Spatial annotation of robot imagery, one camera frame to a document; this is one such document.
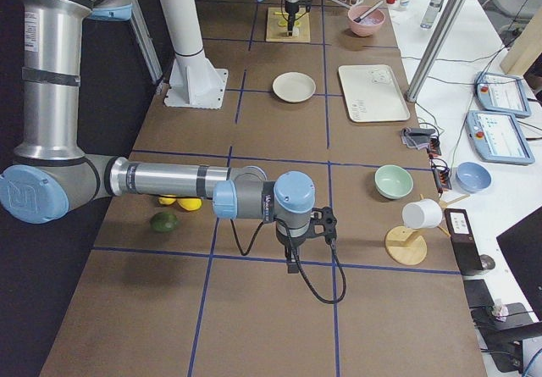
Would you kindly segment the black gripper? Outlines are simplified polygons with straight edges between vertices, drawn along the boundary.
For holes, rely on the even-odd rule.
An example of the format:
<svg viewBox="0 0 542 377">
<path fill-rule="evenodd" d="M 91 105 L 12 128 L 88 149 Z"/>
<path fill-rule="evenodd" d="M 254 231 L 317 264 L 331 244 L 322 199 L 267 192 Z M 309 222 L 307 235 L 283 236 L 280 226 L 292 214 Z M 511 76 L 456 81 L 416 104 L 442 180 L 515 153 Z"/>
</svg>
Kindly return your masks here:
<svg viewBox="0 0 542 377">
<path fill-rule="evenodd" d="M 287 18 L 286 18 L 287 35 L 295 36 L 296 27 L 294 26 L 294 24 L 297 20 L 296 15 L 299 12 L 300 7 L 303 7 L 305 9 L 305 12 L 302 15 L 309 13 L 312 7 L 312 0 L 285 0 L 284 5 L 285 5 L 285 12 L 287 14 Z"/>
<path fill-rule="evenodd" d="M 336 254 L 337 219 L 331 207 L 313 208 L 306 213 L 284 210 L 275 216 L 276 236 L 284 246 L 288 274 L 297 274 L 295 256 L 306 239 L 323 237 L 333 254 Z"/>
</svg>

